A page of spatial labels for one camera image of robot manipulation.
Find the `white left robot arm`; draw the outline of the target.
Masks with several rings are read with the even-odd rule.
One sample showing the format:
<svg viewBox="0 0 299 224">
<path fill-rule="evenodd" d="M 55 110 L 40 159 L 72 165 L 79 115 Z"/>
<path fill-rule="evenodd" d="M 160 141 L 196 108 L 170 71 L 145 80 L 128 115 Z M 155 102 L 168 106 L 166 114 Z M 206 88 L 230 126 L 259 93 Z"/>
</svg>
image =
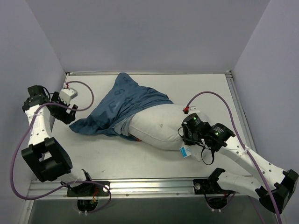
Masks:
<svg viewBox="0 0 299 224">
<path fill-rule="evenodd" d="M 53 94 L 41 85 L 29 87 L 28 93 L 29 98 L 22 106 L 29 122 L 28 146 L 21 151 L 23 159 L 39 181 L 71 182 L 82 195 L 90 195 L 94 191 L 90 175 L 73 166 L 70 156 L 52 136 L 50 127 L 51 117 L 67 125 L 75 120 L 78 106 L 71 105 L 71 100 L 78 92 L 64 84 L 61 91 Z"/>
</svg>

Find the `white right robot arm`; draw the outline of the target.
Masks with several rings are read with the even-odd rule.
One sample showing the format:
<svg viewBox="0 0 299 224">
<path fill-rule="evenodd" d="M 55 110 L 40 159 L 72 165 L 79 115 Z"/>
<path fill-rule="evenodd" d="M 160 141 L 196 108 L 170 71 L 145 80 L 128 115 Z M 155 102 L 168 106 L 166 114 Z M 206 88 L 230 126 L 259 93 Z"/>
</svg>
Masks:
<svg viewBox="0 0 299 224">
<path fill-rule="evenodd" d="M 250 175 L 241 176 L 216 168 L 206 180 L 206 194 L 234 191 L 257 199 L 273 213 L 281 214 L 293 195 L 299 175 L 279 168 L 247 146 L 242 147 L 232 130 L 217 123 L 211 126 L 192 113 L 182 121 L 184 143 L 200 145 L 212 155 L 220 153 L 238 164 Z"/>
</svg>

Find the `blue letter-print pillowcase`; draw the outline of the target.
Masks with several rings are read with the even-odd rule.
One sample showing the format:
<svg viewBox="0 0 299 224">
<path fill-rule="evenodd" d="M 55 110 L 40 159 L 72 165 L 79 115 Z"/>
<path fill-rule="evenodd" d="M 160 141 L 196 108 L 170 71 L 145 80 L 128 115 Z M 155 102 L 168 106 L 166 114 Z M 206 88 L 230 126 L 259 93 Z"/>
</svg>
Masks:
<svg viewBox="0 0 299 224">
<path fill-rule="evenodd" d="M 172 104 L 167 95 L 147 86 L 140 86 L 127 73 L 118 74 L 112 89 L 87 118 L 69 126 L 78 134 L 103 134 L 138 141 L 128 133 L 129 123 L 136 113 L 157 106 Z"/>
</svg>

